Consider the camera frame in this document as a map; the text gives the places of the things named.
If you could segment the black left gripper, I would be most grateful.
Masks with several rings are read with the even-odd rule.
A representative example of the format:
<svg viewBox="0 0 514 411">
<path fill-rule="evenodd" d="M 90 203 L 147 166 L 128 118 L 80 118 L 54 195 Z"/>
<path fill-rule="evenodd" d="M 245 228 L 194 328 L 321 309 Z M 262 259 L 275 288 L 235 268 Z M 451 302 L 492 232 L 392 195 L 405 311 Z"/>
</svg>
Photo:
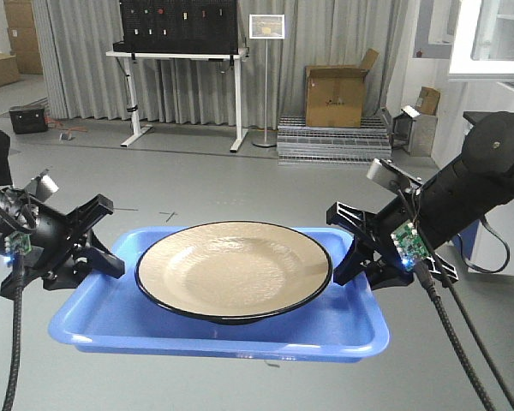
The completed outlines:
<svg viewBox="0 0 514 411">
<path fill-rule="evenodd" d="M 37 278 L 48 291 L 77 288 L 92 270 L 90 253 L 94 250 L 97 202 L 90 200 L 67 214 L 42 203 L 25 205 L 22 210 L 22 216 L 29 220 L 11 220 L 6 236 L 14 231 L 28 233 L 32 252 L 9 261 L 12 272 L 2 281 L 0 295 L 19 295 Z"/>
</svg>

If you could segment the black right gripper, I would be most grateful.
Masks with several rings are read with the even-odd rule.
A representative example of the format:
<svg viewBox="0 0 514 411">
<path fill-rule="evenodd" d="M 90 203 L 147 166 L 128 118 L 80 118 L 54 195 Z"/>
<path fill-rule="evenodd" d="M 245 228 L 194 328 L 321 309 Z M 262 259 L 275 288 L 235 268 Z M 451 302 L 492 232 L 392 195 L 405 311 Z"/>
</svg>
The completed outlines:
<svg viewBox="0 0 514 411">
<path fill-rule="evenodd" d="M 396 199 L 376 213 L 356 209 L 342 202 L 330 206 L 326 211 L 326 223 L 355 235 L 349 251 L 333 271 L 333 282 L 345 285 L 364 272 L 373 288 L 408 286 L 414 280 L 414 268 L 423 263 L 430 270 L 431 276 L 440 280 L 443 286 L 455 283 L 455 267 L 441 257 L 435 258 L 428 248 L 430 257 L 418 262 L 412 271 L 403 268 L 391 233 L 406 221 L 411 221 L 419 233 L 415 203 L 407 192 L 398 192 Z"/>
</svg>

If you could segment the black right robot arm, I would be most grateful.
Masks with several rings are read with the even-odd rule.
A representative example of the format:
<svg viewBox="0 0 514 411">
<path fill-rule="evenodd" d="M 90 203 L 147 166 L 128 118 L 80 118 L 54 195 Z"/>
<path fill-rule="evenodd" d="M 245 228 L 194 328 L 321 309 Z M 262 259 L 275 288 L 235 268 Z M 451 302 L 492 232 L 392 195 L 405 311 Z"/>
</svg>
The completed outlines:
<svg viewBox="0 0 514 411">
<path fill-rule="evenodd" d="M 415 211 L 416 225 L 438 248 L 496 206 L 514 200 L 514 113 L 481 119 L 466 135 L 461 153 L 425 182 L 418 194 L 395 198 L 380 211 L 361 211 L 337 202 L 326 212 L 328 224 L 353 235 L 348 253 L 333 271 L 345 285 L 365 273 L 372 289 L 407 286 L 407 272 L 391 233 Z"/>
</svg>

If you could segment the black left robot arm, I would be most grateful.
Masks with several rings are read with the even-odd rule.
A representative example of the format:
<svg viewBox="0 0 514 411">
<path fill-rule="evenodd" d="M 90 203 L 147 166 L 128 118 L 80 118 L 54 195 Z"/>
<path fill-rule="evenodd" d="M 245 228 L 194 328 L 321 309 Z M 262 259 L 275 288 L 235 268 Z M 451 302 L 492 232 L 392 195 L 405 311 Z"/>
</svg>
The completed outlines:
<svg viewBox="0 0 514 411">
<path fill-rule="evenodd" d="M 98 204 L 93 198 L 62 214 L 26 189 L 0 188 L 0 255 L 12 265 L 0 295 L 12 300 L 17 289 L 36 278 L 46 290 L 77 288 L 91 271 L 76 260 L 99 220 Z"/>
</svg>

